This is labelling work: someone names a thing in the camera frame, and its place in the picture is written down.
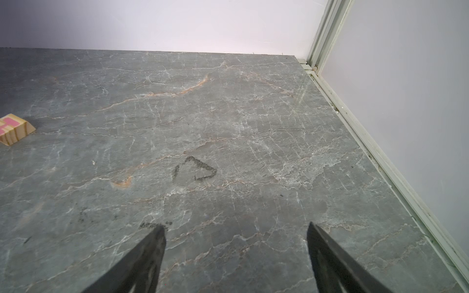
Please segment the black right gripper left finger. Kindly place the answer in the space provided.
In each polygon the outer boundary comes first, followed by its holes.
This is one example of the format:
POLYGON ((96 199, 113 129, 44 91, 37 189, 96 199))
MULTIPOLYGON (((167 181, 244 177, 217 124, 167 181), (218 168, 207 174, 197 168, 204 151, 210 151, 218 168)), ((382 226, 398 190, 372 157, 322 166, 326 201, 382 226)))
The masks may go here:
POLYGON ((158 224, 85 293, 155 293, 166 248, 166 231, 158 224))

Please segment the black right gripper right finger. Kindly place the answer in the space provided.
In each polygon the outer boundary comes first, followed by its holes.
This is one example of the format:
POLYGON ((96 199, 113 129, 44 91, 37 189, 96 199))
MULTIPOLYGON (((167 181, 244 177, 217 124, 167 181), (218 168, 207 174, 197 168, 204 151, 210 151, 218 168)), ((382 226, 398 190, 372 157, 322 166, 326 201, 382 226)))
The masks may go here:
POLYGON ((321 227, 310 223, 307 246, 320 293, 391 293, 321 227))

